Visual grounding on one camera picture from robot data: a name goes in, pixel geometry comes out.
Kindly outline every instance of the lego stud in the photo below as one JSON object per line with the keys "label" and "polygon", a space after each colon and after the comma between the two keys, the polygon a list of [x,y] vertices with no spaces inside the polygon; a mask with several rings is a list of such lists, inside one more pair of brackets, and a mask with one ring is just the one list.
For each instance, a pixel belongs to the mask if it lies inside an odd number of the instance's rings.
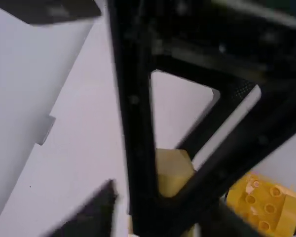
{"label": "lego stud", "polygon": [[258,182],[258,180],[256,180],[256,181],[253,182],[253,187],[255,187],[255,188],[259,187],[259,182]]}
{"label": "lego stud", "polygon": [[254,204],[254,203],[256,203],[256,198],[254,196],[252,196],[252,195],[247,195],[246,196],[246,202],[248,204]]}
{"label": "lego stud", "polygon": [[266,221],[260,221],[259,229],[263,231],[268,231],[270,229],[270,225]]}
{"label": "lego stud", "polygon": [[276,198],[282,194],[281,190],[277,187],[271,188],[270,192],[271,192],[271,195]]}
{"label": "lego stud", "polygon": [[276,211],[276,208],[274,205],[268,203],[264,206],[264,210],[267,214],[273,214]]}

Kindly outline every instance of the black panel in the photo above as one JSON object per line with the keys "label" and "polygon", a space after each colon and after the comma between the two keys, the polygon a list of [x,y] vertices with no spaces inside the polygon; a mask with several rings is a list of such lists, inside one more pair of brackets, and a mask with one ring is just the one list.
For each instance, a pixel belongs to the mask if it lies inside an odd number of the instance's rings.
{"label": "black panel", "polygon": [[107,181],[70,220],[49,237],[110,237],[117,198],[113,180]]}
{"label": "black panel", "polygon": [[0,0],[0,8],[34,25],[76,21],[101,15],[94,0]]}

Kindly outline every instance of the white wall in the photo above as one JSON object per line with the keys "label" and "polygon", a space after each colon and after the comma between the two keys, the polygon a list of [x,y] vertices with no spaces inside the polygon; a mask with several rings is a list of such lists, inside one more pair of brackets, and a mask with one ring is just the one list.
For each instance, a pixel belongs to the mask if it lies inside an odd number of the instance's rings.
{"label": "white wall", "polygon": [[33,27],[0,10],[0,213],[92,24]]}

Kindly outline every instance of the yellow plastic piece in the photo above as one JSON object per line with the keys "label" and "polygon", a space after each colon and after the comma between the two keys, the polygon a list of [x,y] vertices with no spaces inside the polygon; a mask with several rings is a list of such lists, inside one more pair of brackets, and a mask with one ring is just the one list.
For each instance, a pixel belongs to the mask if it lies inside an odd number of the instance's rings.
{"label": "yellow plastic piece", "polygon": [[[157,149],[156,168],[159,191],[167,198],[175,196],[195,173],[187,152],[183,150]],[[182,237],[193,237],[193,229],[186,231]],[[131,223],[129,234],[132,234]]]}
{"label": "yellow plastic piece", "polygon": [[248,173],[228,192],[227,205],[269,237],[292,237],[296,229],[296,193]]}

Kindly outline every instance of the yellow lego brick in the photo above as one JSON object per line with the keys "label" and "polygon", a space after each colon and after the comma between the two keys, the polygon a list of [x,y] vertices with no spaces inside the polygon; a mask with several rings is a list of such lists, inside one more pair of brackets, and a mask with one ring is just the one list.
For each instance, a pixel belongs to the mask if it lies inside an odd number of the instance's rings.
{"label": "yellow lego brick", "polygon": [[269,237],[292,237],[296,230],[296,193],[255,174],[246,174],[229,190],[227,204]]}

